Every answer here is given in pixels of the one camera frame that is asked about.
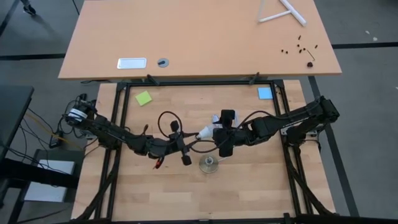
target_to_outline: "white label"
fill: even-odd
[[[74,118],[87,118],[87,114],[81,112],[80,110],[76,110],[75,108],[72,108],[69,111],[68,116],[74,117]]]
[[[118,61],[118,69],[142,69],[146,66],[146,58],[119,58]]]

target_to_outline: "green square paper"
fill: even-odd
[[[145,104],[152,101],[148,91],[142,92],[136,96],[137,102],[140,106],[144,106]]]

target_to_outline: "aluminum frame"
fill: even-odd
[[[130,93],[130,88],[132,87],[137,87],[137,86],[189,86],[189,85],[249,85],[252,83],[252,80],[225,80],[222,78],[208,78],[206,80],[189,80],[189,81],[167,81],[167,82],[151,82],[150,79],[147,82],[133,82],[133,83],[118,83],[117,88],[116,88],[116,95],[115,95],[115,101],[113,105],[113,112],[112,112],[112,117],[111,121],[115,122],[117,114],[118,114],[118,106],[120,103],[120,94],[122,90],[124,90],[124,101],[123,101],[123,108],[122,108],[122,115],[121,115],[121,122],[120,122],[120,127],[124,127],[125,122],[126,122],[126,115],[127,115],[127,106],[129,102],[129,93]],[[275,108],[275,113],[276,115],[280,115],[280,107],[279,107],[279,101],[278,101],[278,95],[276,92],[276,86],[280,89],[281,92],[281,97],[282,97],[282,103],[284,106],[285,112],[289,112],[289,103],[287,101],[287,96],[285,92],[285,88],[283,85],[283,80],[261,80],[260,78],[255,80],[255,85],[270,85],[271,92],[272,92],[272,99],[274,101],[274,108]],[[290,159],[290,154],[289,154],[289,148],[287,145],[284,143],[284,138],[281,135],[281,143],[282,143],[282,148],[284,151],[284,157],[285,161],[287,162],[288,159]],[[120,158],[121,158],[121,147],[117,148],[116,154],[114,157],[115,163],[119,164]],[[103,162],[103,170],[101,173],[101,183],[100,186],[103,185],[102,180],[106,180],[106,176],[108,173],[108,166],[109,166],[109,160],[110,160],[110,154],[111,151],[107,150],[105,152],[105,158]],[[297,153],[297,151],[294,151],[294,156],[297,164],[301,164],[297,166],[298,173],[302,180],[305,182],[305,174],[304,174],[304,169],[302,167],[302,161],[300,154]],[[111,183],[111,193],[109,195],[109,201],[108,201],[108,207],[107,207],[107,214],[106,218],[111,220],[112,219],[112,214],[113,214],[113,207],[114,207],[114,199],[116,195],[116,185],[117,185],[117,176],[118,176],[118,167],[115,170],[115,177],[112,180]],[[287,174],[289,178],[289,187],[292,195],[292,202],[294,206],[294,211],[296,216],[302,214],[301,208],[300,208],[300,202],[299,202],[299,196],[297,193],[297,188],[295,184],[295,179],[293,178],[293,175],[289,172],[287,169]],[[312,207],[310,205],[310,201],[307,198],[307,196],[303,192],[303,197],[304,197],[304,202],[306,204],[307,212],[308,214],[313,214],[312,212]],[[96,211],[95,211],[95,218],[100,218],[101,217],[101,208],[103,205],[102,199],[100,202],[97,204]],[[212,223],[285,223],[285,218],[260,218],[260,219],[230,219],[230,220],[211,220]],[[198,223],[199,221],[203,222],[204,220],[175,220],[175,221],[151,221],[151,222],[146,222],[146,223]],[[128,223],[145,223],[143,221],[131,221]]]

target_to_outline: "wooden table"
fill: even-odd
[[[85,1],[59,78],[339,75],[314,1],[289,2],[306,27],[292,15],[258,23],[261,0]],[[267,0],[262,16],[282,11]],[[116,68],[119,58],[141,57],[145,69]],[[160,58],[169,66],[160,68]]]
[[[284,83],[290,109],[305,105],[300,82],[286,80]],[[186,132],[201,130],[211,123],[211,116],[220,114],[222,109],[236,110],[240,121],[255,110],[275,113],[272,100],[259,100],[257,87],[260,86],[266,85],[133,87],[126,126],[133,133],[140,133],[148,124],[147,134],[162,138],[157,118],[165,110],[180,116]],[[96,107],[98,113],[108,119],[112,113],[115,89],[116,84],[102,84],[99,88]],[[145,90],[153,101],[141,107],[134,96]],[[123,96],[121,94],[116,124],[120,122]],[[170,132],[169,124],[174,119],[167,115],[162,118],[161,127],[166,133]],[[195,147],[205,150],[214,145]],[[306,142],[301,149],[308,186],[326,208],[333,211],[317,144]],[[201,154],[191,152],[190,155],[193,162],[190,166],[184,166],[181,155],[175,153],[167,156],[162,167],[156,170],[152,169],[155,160],[138,156],[124,145],[113,220],[274,218],[281,217],[284,212],[294,216],[279,134],[257,146],[237,147],[234,155],[221,161],[218,171],[213,174],[205,174],[199,169]],[[85,158],[72,218],[79,216],[93,199],[99,186],[103,159],[102,148]],[[108,196],[104,197],[104,208],[108,204]]]

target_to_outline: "wooden tabletop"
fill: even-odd
[[[291,14],[258,23],[261,0],[85,1],[59,78],[340,74],[314,1],[289,2],[306,27]],[[267,0],[262,16],[284,11]],[[119,58],[146,58],[147,65],[119,70]],[[160,68],[160,58],[169,66]]]
[[[161,112],[170,110],[180,116],[185,132],[197,132],[211,123],[213,114],[222,109],[234,109],[239,120],[256,110],[275,113],[272,100],[259,100],[257,87],[234,86],[163,86],[131,88],[126,126],[133,133],[141,133],[145,124],[147,134],[163,138],[157,128]],[[299,81],[285,81],[292,110],[305,105]],[[116,84],[102,84],[99,88],[98,113],[111,117]],[[139,106],[135,97],[148,91],[153,101]],[[123,96],[121,94],[119,115]],[[172,116],[165,115],[161,128],[170,132]],[[87,151],[96,147],[90,146]],[[213,144],[198,144],[205,150]],[[315,142],[302,147],[302,161],[308,186],[318,199],[334,210],[328,182]],[[234,155],[220,162],[213,174],[205,174],[198,167],[201,154],[190,153],[192,165],[184,166],[178,153],[165,158],[160,169],[153,169],[155,160],[134,154],[123,146],[119,168],[113,220],[191,220],[220,218],[274,218],[284,212],[294,216],[287,171],[279,134],[253,147],[240,146]],[[104,149],[99,148],[84,160],[76,193],[72,218],[79,216],[93,199],[100,182]],[[109,191],[104,199],[108,204]]]

